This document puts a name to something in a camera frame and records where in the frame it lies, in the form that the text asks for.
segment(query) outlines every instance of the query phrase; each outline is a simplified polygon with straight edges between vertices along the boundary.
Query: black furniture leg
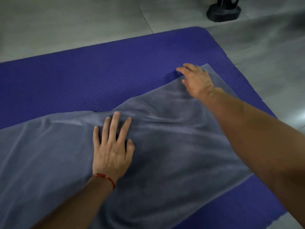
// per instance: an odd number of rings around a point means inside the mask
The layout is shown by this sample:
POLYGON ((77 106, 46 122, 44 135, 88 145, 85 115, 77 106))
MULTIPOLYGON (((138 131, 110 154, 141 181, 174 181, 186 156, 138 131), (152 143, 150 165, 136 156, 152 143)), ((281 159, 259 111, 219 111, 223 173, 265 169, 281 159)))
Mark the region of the black furniture leg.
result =
POLYGON ((242 9, 237 5, 239 0, 218 0, 207 11, 207 17, 213 22, 236 20, 242 9))

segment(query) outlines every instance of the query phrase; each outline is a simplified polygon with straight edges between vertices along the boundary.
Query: black rubber foot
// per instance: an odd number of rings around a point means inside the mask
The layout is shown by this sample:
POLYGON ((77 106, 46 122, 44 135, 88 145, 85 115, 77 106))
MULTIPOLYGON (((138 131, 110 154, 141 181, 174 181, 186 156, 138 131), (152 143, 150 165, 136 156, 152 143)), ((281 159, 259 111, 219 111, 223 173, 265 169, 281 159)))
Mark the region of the black rubber foot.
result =
POLYGON ((242 9, 236 6, 235 9, 221 9, 217 4, 211 5, 207 12, 207 17, 213 22, 220 23, 238 19, 242 9))

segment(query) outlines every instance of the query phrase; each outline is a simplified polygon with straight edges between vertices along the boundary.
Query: red string bracelet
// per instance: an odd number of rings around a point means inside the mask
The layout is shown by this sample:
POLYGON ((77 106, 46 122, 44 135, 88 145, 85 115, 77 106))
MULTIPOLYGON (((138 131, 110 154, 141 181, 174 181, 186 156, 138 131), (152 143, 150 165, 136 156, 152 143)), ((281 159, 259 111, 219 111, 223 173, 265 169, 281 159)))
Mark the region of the red string bracelet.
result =
POLYGON ((102 174, 102 173, 97 173, 97 174, 94 175, 94 177, 101 177, 101 178, 108 179, 108 180, 111 181, 111 183, 112 183, 112 187, 113 187, 112 190, 115 189, 115 183, 114 183, 114 181, 112 180, 112 178, 108 177, 107 175, 102 174))

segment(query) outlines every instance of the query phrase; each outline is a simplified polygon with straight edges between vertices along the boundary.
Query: floor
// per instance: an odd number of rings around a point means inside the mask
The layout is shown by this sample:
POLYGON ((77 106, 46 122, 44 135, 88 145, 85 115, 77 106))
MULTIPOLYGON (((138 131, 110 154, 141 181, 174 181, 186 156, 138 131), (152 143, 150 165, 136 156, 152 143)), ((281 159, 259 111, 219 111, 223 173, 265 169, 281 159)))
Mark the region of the floor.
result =
POLYGON ((305 0, 241 0, 226 23, 207 19, 215 2, 0 0, 0 62, 202 26, 277 117, 305 133, 305 0))

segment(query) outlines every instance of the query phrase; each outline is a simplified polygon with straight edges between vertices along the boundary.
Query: person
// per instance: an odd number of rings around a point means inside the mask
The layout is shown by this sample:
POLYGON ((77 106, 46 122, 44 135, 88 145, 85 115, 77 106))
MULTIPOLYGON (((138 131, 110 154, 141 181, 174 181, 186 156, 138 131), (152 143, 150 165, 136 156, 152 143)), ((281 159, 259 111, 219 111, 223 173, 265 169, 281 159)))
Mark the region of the person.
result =
MULTIPOLYGON (((305 136, 263 111, 226 94, 213 85, 209 74, 189 63, 178 67, 187 91, 217 119, 233 150, 277 196, 284 207, 305 226, 305 136)), ((129 167, 135 146, 125 138, 128 118, 116 140, 120 113, 106 118, 101 143, 93 131, 93 177, 32 229, 87 228, 115 182, 129 167)))

